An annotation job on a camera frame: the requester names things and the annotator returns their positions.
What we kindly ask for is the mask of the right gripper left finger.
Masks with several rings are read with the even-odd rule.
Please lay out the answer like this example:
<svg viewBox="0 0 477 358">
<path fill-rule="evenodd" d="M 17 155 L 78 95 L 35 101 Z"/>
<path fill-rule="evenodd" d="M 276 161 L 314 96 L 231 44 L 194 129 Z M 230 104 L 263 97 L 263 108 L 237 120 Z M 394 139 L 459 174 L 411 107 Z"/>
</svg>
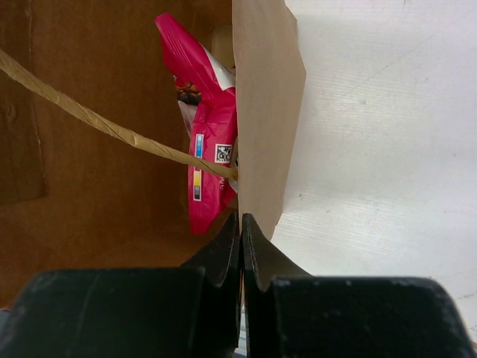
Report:
<svg viewBox="0 0 477 358">
<path fill-rule="evenodd" d="M 3 357 L 231 357 L 239 344 L 239 216 L 176 268 L 47 271 L 1 330 Z"/>
</svg>

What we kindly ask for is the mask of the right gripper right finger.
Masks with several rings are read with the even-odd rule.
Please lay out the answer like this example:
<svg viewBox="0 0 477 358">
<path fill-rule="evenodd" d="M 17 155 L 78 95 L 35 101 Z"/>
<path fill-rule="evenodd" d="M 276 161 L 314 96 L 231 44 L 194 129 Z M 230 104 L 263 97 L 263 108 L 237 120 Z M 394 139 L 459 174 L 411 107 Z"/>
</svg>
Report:
<svg viewBox="0 0 477 358">
<path fill-rule="evenodd" d="M 242 218 L 249 357 L 474 357 L 457 308 L 422 277 L 314 276 Z"/>
</svg>

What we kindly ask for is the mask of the brown paper bag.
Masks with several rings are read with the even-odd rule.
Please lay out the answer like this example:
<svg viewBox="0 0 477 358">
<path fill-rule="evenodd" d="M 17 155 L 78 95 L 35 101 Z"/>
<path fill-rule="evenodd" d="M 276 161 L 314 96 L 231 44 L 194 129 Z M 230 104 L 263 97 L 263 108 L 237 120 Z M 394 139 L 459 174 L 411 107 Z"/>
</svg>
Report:
<svg viewBox="0 0 477 358">
<path fill-rule="evenodd" d="M 283 1 L 3 1 L 1 49 L 112 122 L 180 151 L 189 141 L 155 18 L 170 13 L 238 70 L 243 190 L 272 237 L 306 71 Z M 175 266 L 189 231 L 187 168 L 91 128 L 1 77 L 1 306 L 53 269 Z"/>
</svg>

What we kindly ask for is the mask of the large pink cookie bag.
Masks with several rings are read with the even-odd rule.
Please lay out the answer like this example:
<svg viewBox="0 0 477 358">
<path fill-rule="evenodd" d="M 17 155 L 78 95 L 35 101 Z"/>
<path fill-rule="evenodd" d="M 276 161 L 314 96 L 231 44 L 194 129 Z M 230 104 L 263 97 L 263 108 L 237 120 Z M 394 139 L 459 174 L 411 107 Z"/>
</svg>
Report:
<svg viewBox="0 0 477 358">
<path fill-rule="evenodd" d="M 238 136 L 235 76 L 172 15 L 155 19 L 162 58 L 174 76 L 177 103 L 194 114 L 186 120 L 189 153 L 230 167 Z M 228 179 L 194 166 L 188 169 L 189 223 L 193 234 L 205 234 L 236 195 Z"/>
</svg>

